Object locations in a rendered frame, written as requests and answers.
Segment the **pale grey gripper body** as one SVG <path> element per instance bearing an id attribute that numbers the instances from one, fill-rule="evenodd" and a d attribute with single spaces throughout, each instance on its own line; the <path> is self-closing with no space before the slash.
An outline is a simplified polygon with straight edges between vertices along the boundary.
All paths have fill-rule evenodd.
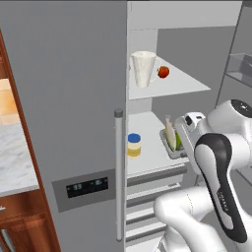
<path id="1" fill-rule="evenodd" d="M 193 167 L 193 170 L 195 171 L 196 174 L 200 174 L 201 171 L 200 171 L 198 164 L 196 163 L 195 158 L 194 158 L 194 145 L 192 144 L 192 142 L 189 138 L 189 133 L 188 133 L 186 126 L 183 122 L 183 118 L 179 117 L 178 119 L 176 119 L 174 126 L 175 126 L 177 134 L 179 135 L 179 138 L 182 142 L 182 146 L 185 149 L 185 152 L 190 160 L 190 163 Z"/>

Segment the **white fridge shelf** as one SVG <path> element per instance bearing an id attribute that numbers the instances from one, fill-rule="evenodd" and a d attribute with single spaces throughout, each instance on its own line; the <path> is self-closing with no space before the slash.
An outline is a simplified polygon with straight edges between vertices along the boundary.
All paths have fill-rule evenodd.
<path id="1" fill-rule="evenodd" d="M 159 135 L 163 128 L 162 122 L 151 111 L 131 114 L 128 117 L 128 132 L 141 136 L 142 147 L 139 157 L 128 158 L 128 178 L 182 166 L 188 162 L 187 157 L 171 159 L 168 156 Z"/>
<path id="2" fill-rule="evenodd" d="M 167 66 L 169 75 L 162 79 L 158 76 L 158 66 Z M 129 68 L 129 99 L 141 99 L 166 95 L 180 95 L 208 91 L 210 88 L 181 71 L 165 60 L 158 58 L 151 75 L 152 81 L 146 88 L 136 85 L 133 60 L 130 60 Z"/>

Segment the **white fridge drawer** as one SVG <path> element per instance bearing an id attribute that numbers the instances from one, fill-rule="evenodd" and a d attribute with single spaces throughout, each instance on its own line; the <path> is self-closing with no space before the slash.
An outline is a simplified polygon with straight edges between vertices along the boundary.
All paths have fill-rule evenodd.
<path id="1" fill-rule="evenodd" d="M 183 175 L 175 175 L 151 182 L 141 183 L 139 185 L 127 188 L 127 207 L 144 204 L 152 201 L 155 197 L 180 187 Z"/>
<path id="2" fill-rule="evenodd" d="M 154 252 L 165 230 L 151 206 L 133 208 L 126 215 L 125 252 Z"/>

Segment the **clear fridge door bin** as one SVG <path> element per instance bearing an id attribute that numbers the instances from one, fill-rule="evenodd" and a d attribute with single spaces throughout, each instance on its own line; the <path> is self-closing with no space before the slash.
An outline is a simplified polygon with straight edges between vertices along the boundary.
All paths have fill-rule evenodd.
<path id="1" fill-rule="evenodd" d="M 252 88 L 252 53 L 230 54 L 225 73 L 230 78 Z"/>

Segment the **grey fridge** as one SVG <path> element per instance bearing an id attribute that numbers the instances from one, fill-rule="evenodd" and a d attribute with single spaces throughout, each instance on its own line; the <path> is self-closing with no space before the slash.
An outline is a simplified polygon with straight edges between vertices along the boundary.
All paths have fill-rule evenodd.
<path id="1" fill-rule="evenodd" d="M 208 91 L 129 99 L 131 114 L 151 111 L 159 120 L 216 106 L 242 3 L 222 0 L 131 1 L 128 42 L 132 53 L 151 51 L 203 83 Z"/>

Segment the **grey open fridge door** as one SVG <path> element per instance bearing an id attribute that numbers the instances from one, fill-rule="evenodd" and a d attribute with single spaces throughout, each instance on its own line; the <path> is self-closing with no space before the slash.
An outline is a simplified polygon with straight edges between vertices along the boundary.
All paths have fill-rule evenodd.
<path id="1" fill-rule="evenodd" d="M 230 54 L 252 53 L 252 0 L 243 0 L 228 52 L 216 104 L 230 98 L 241 99 L 252 106 L 252 88 L 230 78 L 225 72 Z"/>

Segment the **grey closed fridge door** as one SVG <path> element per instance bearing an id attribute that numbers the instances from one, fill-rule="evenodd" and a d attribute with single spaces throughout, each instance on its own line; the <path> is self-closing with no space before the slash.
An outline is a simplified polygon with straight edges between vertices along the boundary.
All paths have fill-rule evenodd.
<path id="1" fill-rule="evenodd" d="M 114 111 L 126 105 L 126 2 L 5 0 L 0 30 L 61 251 L 124 252 Z"/>

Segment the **jar with blue lid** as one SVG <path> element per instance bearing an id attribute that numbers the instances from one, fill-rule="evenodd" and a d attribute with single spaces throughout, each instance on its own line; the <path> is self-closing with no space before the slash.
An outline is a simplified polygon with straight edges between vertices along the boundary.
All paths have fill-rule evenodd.
<path id="1" fill-rule="evenodd" d="M 128 135 L 128 156 L 136 158 L 141 154 L 142 142 L 141 136 L 137 133 Z"/>

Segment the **red apple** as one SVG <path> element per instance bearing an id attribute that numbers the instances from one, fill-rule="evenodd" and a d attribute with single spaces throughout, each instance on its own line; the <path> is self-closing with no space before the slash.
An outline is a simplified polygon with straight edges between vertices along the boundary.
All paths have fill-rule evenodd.
<path id="1" fill-rule="evenodd" d="M 160 66 L 157 75 L 162 79 L 166 78 L 169 75 L 169 68 L 166 66 Z"/>

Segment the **white jug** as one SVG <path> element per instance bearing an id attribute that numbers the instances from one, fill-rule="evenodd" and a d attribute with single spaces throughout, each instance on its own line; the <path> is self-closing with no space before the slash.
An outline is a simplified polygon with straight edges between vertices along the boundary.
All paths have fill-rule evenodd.
<path id="1" fill-rule="evenodd" d="M 147 88 L 158 76 L 161 59 L 151 51 L 136 51 L 131 54 L 136 85 Z"/>

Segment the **brown wooden cupboard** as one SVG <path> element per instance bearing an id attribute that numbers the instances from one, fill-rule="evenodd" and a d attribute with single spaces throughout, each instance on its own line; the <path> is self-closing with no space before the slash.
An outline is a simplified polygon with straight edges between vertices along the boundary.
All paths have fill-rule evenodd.
<path id="1" fill-rule="evenodd" d="M 61 252 L 0 30 L 0 252 Z"/>

